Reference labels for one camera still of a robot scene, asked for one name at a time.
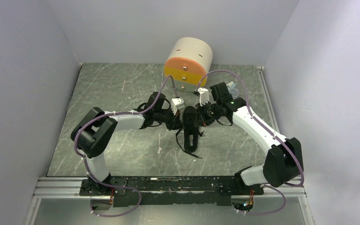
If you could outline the black shoelace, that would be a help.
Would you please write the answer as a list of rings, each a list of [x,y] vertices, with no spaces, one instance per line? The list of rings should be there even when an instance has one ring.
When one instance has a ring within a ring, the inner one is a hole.
[[[199,137],[202,137],[203,132],[199,131],[199,127],[196,127],[194,122],[186,123],[183,125],[183,129],[176,130],[176,143],[184,153],[189,154],[195,158],[202,159],[202,157],[199,157],[194,153],[198,148],[198,140]],[[181,133],[181,131],[183,131],[184,134],[183,144],[180,144],[178,140],[178,135]]]

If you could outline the black shoe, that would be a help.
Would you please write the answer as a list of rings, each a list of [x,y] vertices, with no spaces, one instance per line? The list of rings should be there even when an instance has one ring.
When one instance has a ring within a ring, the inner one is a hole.
[[[195,126],[197,119],[197,109],[187,106],[182,114],[184,127],[184,150],[186,153],[194,153],[198,145],[199,129]]]

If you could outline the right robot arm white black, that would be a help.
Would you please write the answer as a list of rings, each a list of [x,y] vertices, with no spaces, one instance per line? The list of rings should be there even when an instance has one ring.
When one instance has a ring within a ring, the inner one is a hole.
[[[232,125],[242,128],[261,147],[265,161],[236,172],[234,188],[246,194],[252,185],[270,184],[279,187],[303,172],[301,143],[297,138],[287,138],[264,122],[246,101],[233,98],[224,82],[209,89],[198,88],[198,117],[203,125],[226,117]]]

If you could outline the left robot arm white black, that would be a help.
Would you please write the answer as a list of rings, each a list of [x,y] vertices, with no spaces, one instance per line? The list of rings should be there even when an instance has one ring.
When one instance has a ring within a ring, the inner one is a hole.
[[[86,190],[95,195],[106,195],[113,190],[104,151],[115,131],[145,129],[163,123],[169,130],[181,128],[180,111],[184,107],[180,97],[168,100],[164,94],[153,92],[147,102],[128,112],[92,108],[70,136],[86,167]]]

